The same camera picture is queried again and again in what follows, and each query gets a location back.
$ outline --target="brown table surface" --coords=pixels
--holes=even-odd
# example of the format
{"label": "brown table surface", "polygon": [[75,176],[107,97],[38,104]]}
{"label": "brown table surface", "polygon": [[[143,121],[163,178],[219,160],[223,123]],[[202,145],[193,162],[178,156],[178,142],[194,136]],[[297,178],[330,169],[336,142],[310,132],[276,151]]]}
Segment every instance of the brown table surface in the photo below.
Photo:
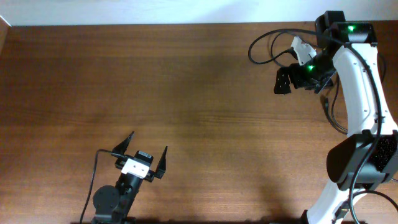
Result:
{"label": "brown table surface", "polygon": [[[374,25],[397,121],[398,22]],[[275,95],[278,66],[248,60],[256,37],[287,27],[313,23],[11,27],[0,59],[0,222],[78,222],[96,150],[112,149],[131,131],[128,153],[145,151],[155,164],[166,145],[169,153],[164,178],[142,185],[130,216],[301,216],[328,180],[328,151],[345,136],[322,110],[321,95],[334,90]],[[291,41],[281,36],[275,52]],[[268,58],[268,45],[259,43],[254,57]],[[347,125],[342,94],[336,116]],[[114,161],[100,155],[93,191],[117,181]],[[397,184],[378,189],[398,200]],[[369,223],[398,220],[373,195],[356,211]],[[84,220],[93,214],[90,202]]]}

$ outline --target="white wall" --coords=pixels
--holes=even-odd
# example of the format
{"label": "white wall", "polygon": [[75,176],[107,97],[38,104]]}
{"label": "white wall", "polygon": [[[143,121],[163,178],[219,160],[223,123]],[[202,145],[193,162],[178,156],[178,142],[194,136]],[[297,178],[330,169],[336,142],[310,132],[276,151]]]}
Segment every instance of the white wall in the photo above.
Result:
{"label": "white wall", "polygon": [[398,0],[0,0],[12,26],[314,21],[326,10],[396,20]]}

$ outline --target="white plastic part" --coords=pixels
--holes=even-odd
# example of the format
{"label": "white plastic part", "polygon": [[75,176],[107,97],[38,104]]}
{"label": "white plastic part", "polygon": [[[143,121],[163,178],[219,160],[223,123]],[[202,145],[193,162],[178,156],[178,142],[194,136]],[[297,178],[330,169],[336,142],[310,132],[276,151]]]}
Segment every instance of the white plastic part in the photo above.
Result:
{"label": "white plastic part", "polygon": [[[317,202],[307,211],[308,224],[328,224],[335,219],[335,213],[341,204],[348,199],[349,189],[339,190],[336,183],[328,180],[321,196]],[[354,204],[366,194],[358,195],[354,198]],[[340,224],[343,218],[335,220],[335,224]]]}
{"label": "white plastic part", "polygon": [[[379,71],[377,69],[377,48],[370,44],[352,44],[353,48],[361,54],[370,66],[377,92],[381,101],[381,114],[383,119],[381,134],[392,134],[398,130],[397,124],[391,117],[386,99],[381,86]],[[348,115],[348,135],[362,133],[362,130],[377,131],[377,106],[373,89],[361,62],[354,53],[347,48],[340,47],[333,57],[333,64],[343,86],[344,99]]]}
{"label": "white plastic part", "polygon": [[146,166],[133,159],[128,159],[122,168],[123,174],[132,174],[141,179],[145,178],[149,172],[149,166]]}
{"label": "white plastic part", "polygon": [[294,37],[291,47],[297,54],[297,60],[300,65],[305,64],[311,58],[317,55],[317,52],[307,43],[302,43],[299,37]]}

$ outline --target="wooden table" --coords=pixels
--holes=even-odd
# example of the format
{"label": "wooden table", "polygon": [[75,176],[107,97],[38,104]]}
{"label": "wooden table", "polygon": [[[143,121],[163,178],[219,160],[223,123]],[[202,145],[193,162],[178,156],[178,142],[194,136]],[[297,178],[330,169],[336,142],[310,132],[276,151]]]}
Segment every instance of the wooden table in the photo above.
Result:
{"label": "wooden table", "polygon": [[[374,24],[397,119],[398,22]],[[0,59],[1,223],[78,222],[95,151],[112,149],[131,131],[128,153],[145,151],[154,163],[166,145],[169,154],[164,178],[142,185],[130,216],[301,216],[327,182],[328,151],[345,136],[322,110],[320,96],[334,90],[275,95],[278,66],[248,60],[256,37],[283,27],[313,23],[11,27]],[[281,36],[275,52],[291,41]],[[268,58],[268,46],[269,39],[259,43],[254,57]],[[336,115],[346,126],[342,94]],[[100,155],[94,191],[117,181],[114,161]],[[397,189],[379,187],[396,200]],[[369,223],[398,219],[372,195],[356,211]],[[93,213],[90,202],[84,220]]]}

